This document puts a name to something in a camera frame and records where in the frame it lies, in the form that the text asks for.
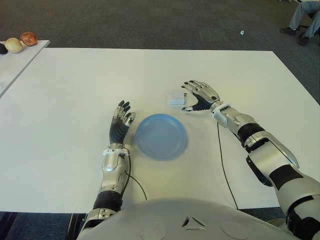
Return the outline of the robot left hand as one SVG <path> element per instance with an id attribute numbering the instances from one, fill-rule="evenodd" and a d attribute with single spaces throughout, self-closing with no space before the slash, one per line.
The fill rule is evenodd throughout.
<path id="1" fill-rule="evenodd" d="M 116 107 L 109 129 L 110 144 L 124 144 L 128 130 L 135 120 L 136 113 L 129 112 L 130 102 L 122 100 Z"/>

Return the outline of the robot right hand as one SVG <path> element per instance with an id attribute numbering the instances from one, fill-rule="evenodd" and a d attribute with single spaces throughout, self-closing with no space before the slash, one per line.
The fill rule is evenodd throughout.
<path id="1" fill-rule="evenodd" d="M 183 107 L 181 110 L 184 112 L 209 110 L 215 102 L 220 100 L 218 93 L 204 82 L 190 80 L 184 82 L 181 87 L 189 91 L 197 99 L 196 104 Z"/>

